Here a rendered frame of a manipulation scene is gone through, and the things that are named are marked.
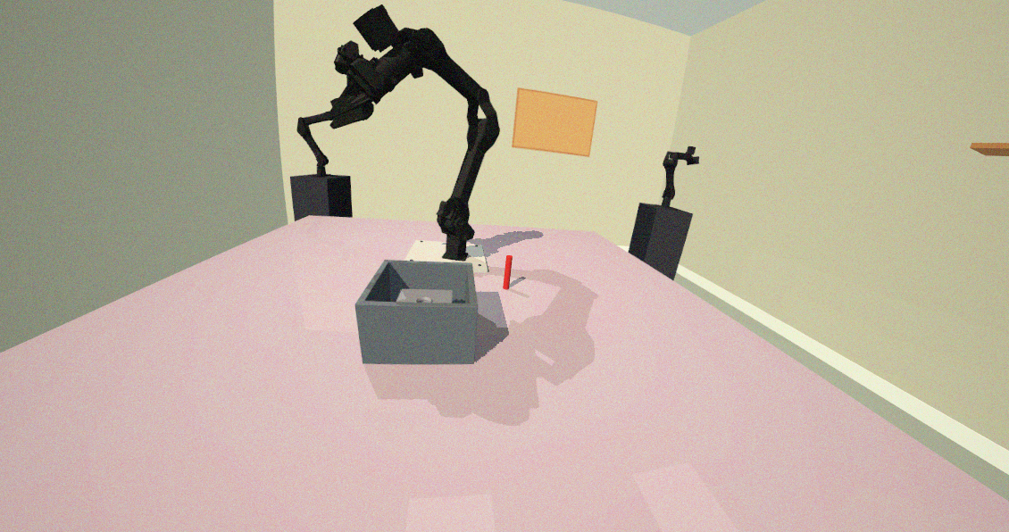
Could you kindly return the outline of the red peg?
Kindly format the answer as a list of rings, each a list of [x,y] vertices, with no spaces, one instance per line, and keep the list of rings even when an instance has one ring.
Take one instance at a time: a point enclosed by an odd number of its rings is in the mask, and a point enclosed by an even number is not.
[[[506,261],[504,261],[504,286],[503,286],[503,289],[506,289],[506,290],[509,289],[510,276],[511,276],[511,268],[512,268],[512,260],[513,260],[513,256],[512,255],[506,255]]]

